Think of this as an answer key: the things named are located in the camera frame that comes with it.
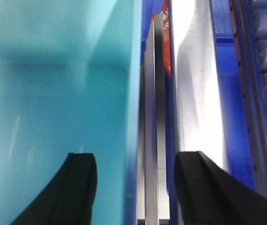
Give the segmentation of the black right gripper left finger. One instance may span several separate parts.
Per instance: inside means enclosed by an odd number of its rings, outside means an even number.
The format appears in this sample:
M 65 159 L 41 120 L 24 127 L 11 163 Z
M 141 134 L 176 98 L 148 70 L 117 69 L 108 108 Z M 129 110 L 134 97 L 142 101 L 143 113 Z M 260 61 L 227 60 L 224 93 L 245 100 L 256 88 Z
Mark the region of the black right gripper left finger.
M 91 153 L 70 153 L 53 179 L 12 222 L 14 225 L 89 225 L 97 189 Z

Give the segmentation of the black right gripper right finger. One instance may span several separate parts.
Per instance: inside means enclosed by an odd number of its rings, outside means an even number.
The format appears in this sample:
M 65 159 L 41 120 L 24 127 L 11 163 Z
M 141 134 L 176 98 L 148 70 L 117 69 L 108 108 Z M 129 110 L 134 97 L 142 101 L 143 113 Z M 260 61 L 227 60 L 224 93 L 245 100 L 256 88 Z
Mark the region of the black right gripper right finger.
M 174 182 L 185 225 L 267 225 L 267 199 L 202 151 L 177 153 Z

